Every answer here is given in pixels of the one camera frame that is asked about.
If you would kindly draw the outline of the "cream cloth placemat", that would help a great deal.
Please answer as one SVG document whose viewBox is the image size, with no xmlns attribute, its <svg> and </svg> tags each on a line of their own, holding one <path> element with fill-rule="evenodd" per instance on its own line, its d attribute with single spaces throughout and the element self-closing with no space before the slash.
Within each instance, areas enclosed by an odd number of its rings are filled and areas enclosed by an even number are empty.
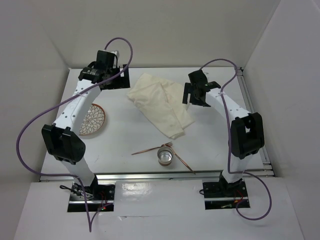
<svg viewBox="0 0 320 240">
<path fill-rule="evenodd" d="M 183 103 L 184 87 L 180 83 L 143 73 L 127 97 L 135 107 L 167 138 L 177 139 L 194 123 Z"/>
</svg>

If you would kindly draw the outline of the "floral patterned ceramic plate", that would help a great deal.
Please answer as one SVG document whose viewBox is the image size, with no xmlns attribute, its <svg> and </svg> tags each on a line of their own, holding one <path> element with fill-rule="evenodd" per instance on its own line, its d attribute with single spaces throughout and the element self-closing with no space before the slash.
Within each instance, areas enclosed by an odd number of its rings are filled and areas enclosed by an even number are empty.
<svg viewBox="0 0 320 240">
<path fill-rule="evenodd" d="M 79 129 L 80 136 L 87 136 L 97 132 L 105 123 L 106 113 L 98 104 L 92 103 Z"/>
</svg>

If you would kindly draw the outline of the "copper knife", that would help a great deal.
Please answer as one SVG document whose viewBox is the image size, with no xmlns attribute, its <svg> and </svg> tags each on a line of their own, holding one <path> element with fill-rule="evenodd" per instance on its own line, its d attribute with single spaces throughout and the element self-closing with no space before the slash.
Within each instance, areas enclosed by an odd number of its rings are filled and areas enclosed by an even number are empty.
<svg viewBox="0 0 320 240">
<path fill-rule="evenodd" d="M 190 170 L 190 172 L 195 175 L 196 174 L 195 171 L 193 171 L 191 167 L 174 150 L 172 151 L 173 151 L 173 154 L 184 164 L 184 166 L 187 167 Z"/>
</svg>

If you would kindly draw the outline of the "silver metal cup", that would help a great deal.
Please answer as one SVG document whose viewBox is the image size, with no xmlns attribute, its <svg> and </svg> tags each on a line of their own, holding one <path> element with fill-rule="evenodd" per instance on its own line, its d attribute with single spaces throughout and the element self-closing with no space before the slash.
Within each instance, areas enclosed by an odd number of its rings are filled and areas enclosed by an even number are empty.
<svg viewBox="0 0 320 240">
<path fill-rule="evenodd" d="M 169 166 L 172 163 L 173 156 L 172 149 L 167 146 L 163 146 L 157 151 L 157 159 L 162 166 Z"/>
</svg>

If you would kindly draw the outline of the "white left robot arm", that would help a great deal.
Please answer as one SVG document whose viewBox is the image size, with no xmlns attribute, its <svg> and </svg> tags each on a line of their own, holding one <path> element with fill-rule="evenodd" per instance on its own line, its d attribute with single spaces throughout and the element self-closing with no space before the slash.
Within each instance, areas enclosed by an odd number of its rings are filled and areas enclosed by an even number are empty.
<svg viewBox="0 0 320 240">
<path fill-rule="evenodd" d="M 86 145 L 80 139 L 82 122 L 93 101 L 103 90 L 130 87 L 129 71 L 118 66 L 119 52 L 99 50 L 96 60 L 83 68 L 78 76 L 71 100 L 51 125 L 45 124 L 41 133 L 47 151 L 61 162 L 82 186 L 81 194 L 88 200 L 97 197 L 98 181 L 85 160 Z"/>
</svg>

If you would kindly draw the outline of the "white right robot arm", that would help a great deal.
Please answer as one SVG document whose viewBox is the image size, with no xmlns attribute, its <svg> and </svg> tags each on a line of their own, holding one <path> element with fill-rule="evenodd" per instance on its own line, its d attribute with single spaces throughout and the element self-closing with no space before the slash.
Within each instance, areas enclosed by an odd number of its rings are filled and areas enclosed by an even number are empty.
<svg viewBox="0 0 320 240">
<path fill-rule="evenodd" d="M 189 73 L 188 77 L 182 102 L 214 108 L 227 121 L 228 159 L 219 176 L 218 190 L 223 196 L 230 196 L 240 184 L 253 155 L 265 145 L 262 116 L 242 108 L 217 82 L 209 82 L 201 69 Z"/>
</svg>

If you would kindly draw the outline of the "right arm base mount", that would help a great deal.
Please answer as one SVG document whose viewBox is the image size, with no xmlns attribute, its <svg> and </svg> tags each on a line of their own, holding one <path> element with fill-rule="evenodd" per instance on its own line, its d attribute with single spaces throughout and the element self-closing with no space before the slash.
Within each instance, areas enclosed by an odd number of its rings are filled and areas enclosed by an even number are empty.
<svg viewBox="0 0 320 240">
<path fill-rule="evenodd" d="M 245 182 L 242 180 L 240 185 L 231 192 L 223 193 L 218 182 L 203 182 L 199 194 L 204 197 L 206 210 L 226 210 L 238 208 L 250 208 L 250 201 Z"/>
</svg>

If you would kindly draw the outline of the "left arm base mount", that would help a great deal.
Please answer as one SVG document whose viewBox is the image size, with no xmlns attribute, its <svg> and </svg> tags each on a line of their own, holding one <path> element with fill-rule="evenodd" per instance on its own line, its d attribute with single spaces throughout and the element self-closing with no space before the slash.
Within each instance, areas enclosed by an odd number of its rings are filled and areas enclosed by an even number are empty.
<svg viewBox="0 0 320 240">
<path fill-rule="evenodd" d="M 69 213 L 85 212 L 85 197 L 87 198 L 87 206 L 89 212 L 96 212 L 101 209 L 102 212 L 114 211 L 115 184 L 99 185 L 96 193 L 83 192 L 78 184 L 71 187 L 60 185 L 60 189 L 70 192 L 67 211 Z"/>
</svg>

